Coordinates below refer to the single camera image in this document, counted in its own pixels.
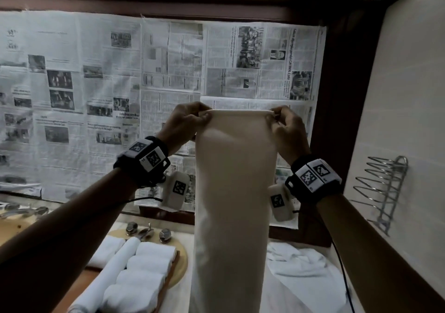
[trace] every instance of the person's left hand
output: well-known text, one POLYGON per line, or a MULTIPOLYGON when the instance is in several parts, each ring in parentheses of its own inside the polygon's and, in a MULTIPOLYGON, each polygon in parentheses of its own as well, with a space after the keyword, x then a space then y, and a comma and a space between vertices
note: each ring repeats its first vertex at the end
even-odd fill
POLYGON ((208 124, 209 113, 199 117, 198 113, 211 108, 201 102, 180 104, 175 107, 162 130, 156 135, 168 147, 168 154, 173 155, 182 145, 194 138, 196 132, 208 124))

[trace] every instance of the metal rack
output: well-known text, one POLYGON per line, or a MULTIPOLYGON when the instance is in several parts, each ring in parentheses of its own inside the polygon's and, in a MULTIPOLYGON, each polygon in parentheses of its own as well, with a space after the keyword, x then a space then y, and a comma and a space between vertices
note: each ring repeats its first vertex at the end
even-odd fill
POLYGON ((364 186, 354 186, 354 189, 367 199, 370 199, 374 204, 358 200, 351 200, 351 202, 372 206, 377 209, 379 211, 377 218, 375 220, 367 220, 388 236, 403 180, 408 170, 408 159, 404 156, 398 156, 395 160, 371 156, 368 158, 372 162, 367 162, 366 164, 371 168, 367 168, 365 171, 376 178, 356 177, 356 180, 364 184, 364 186))

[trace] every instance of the person's left arm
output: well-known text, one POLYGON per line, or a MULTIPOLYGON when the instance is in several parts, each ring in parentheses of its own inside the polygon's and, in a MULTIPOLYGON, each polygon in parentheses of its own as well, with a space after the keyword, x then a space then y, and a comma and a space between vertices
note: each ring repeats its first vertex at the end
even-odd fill
MULTIPOLYGON (((176 106, 156 135, 174 154, 210 115, 193 102, 176 106)), ((0 292, 5 311, 51 312, 85 268, 136 183, 116 168, 73 200, 43 216, 0 247, 0 292)))

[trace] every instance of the yellow sink basin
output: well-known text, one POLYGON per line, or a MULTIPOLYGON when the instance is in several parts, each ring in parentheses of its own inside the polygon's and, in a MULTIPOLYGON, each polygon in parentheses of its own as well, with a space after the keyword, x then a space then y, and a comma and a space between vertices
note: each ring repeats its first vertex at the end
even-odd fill
POLYGON ((23 218, 22 215, 14 215, 6 219, 0 219, 0 245, 10 240, 20 231, 25 230, 28 226, 36 221, 36 216, 23 218))

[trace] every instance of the wall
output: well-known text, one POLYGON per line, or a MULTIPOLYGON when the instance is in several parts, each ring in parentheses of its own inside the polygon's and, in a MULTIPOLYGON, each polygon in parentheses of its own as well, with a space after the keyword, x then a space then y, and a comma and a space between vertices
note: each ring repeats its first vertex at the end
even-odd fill
MULTIPOLYGON (((445 0, 399 0, 385 15, 345 188, 367 156, 409 171, 388 241, 445 297, 445 0)), ((372 208, 355 204, 368 218, 372 208)))

